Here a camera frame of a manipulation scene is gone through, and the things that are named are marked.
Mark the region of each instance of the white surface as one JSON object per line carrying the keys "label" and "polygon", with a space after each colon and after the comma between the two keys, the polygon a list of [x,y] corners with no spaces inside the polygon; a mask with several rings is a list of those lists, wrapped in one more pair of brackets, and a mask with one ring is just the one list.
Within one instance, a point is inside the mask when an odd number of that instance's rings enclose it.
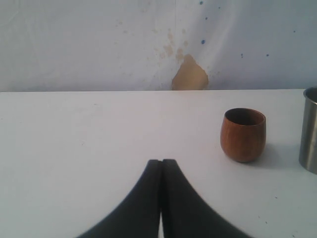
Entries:
{"label": "white surface", "polygon": [[[121,202],[148,159],[172,158],[248,234],[315,238],[317,176],[298,163],[302,92],[1,93],[0,237],[75,237]],[[234,107],[266,115],[255,164],[220,148],[223,114]]]}
{"label": "white surface", "polygon": [[307,88],[316,12],[315,0],[1,0],[0,91],[169,89],[179,48],[211,89]]}

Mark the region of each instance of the white table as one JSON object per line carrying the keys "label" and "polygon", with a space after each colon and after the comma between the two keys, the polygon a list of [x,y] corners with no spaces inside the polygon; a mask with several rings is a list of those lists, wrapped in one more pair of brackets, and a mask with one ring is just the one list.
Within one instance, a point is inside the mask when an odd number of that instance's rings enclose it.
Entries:
{"label": "white table", "polygon": [[[122,201],[148,159],[171,158],[246,233],[315,238],[317,175],[298,163],[302,92],[0,93],[0,237],[76,237]],[[266,115],[254,164],[220,148],[234,107]]]}

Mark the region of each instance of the cup rim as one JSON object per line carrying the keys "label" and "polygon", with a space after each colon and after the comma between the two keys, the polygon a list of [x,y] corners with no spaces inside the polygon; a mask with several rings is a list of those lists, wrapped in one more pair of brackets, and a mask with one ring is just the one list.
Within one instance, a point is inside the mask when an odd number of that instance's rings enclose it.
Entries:
{"label": "cup rim", "polygon": [[[262,117],[262,121],[261,121],[260,123],[254,124],[254,125],[243,125],[243,124],[235,123],[235,122],[233,122],[232,120],[230,120],[230,119],[227,117],[227,112],[232,111],[232,110],[246,110],[246,111],[252,111],[252,112],[254,112],[254,113],[260,115],[260,116]],[[263,113],[257,111],[257,110],[252,109],[252,108],[231,108],[231,109],[227,110],[227,111],[224,113],[224,118],[225,118],[227,121],[229,121],[230,123],[233,123],[233,124],[235,124],[235,125],[238,125],[238,126],[248,126],[248,127],[249,127],[249,126],[259,126],[259,125],[262,125],[262,124],[264,124],[264,123],[266,122],[266,117],[265,117],[265,115],[264,115]]]}
{"label": "cup rim", "polygon": [[313,99],[309,98],[307,93],[311,90],[316,90],[317,91],[317,86],[316,87],[310,87],[304,90],[303,95],[304,97],[309,100],[311,103],[316,104],[317,105],[317,101],[315,102]]}

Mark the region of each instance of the metal cup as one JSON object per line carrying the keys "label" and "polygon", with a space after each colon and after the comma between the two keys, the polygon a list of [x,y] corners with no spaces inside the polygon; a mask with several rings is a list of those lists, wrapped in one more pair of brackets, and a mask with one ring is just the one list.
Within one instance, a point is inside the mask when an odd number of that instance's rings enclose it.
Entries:
{"label": "metal cup", "polygon": [[317,87],[304,91],[305,110],[302,128],[300,164],[317,174]]}

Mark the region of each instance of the brown wooden cup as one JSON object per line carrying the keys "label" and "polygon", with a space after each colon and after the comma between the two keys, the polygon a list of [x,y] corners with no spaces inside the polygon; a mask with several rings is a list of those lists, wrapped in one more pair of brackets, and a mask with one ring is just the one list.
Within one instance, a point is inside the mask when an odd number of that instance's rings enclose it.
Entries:
{"label": "brown wooden cup", "polygon": [[224,153],[238,162],[250,162],[261,155],[266,139],[265,116],[253,109],[228,110],[223,119],[220,144]]}

